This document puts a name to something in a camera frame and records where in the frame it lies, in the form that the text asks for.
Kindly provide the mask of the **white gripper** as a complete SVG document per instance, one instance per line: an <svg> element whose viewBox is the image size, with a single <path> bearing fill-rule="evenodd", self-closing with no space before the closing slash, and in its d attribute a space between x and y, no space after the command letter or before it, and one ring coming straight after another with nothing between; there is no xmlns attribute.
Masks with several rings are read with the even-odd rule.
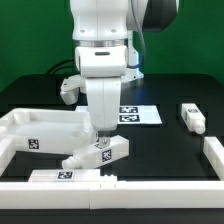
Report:
<svg viewBox="0 0 224 224"><path fill-rule="evenodd" d="M110 131L115 130L118 124L121 79L86 78L85 84L91 124L96 130L96 143L99 144L98 131L104 131L101 143L107 147L110 145Z"/></svg>

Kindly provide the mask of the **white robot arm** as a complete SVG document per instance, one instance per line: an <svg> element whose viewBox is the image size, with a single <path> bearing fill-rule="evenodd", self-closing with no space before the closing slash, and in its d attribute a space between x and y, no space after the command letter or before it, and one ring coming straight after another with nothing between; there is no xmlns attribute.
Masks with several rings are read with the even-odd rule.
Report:
<svg viewBox="0 0 224 224"><path fill-rule="evenodd" d="M139 67L125 44L128 33L164 30L177 16L179 0L70 0L70 8L80 73L63 81L61 97L70 105L86 91L91 124L104 148L117 127L122 78Z"/></svg>

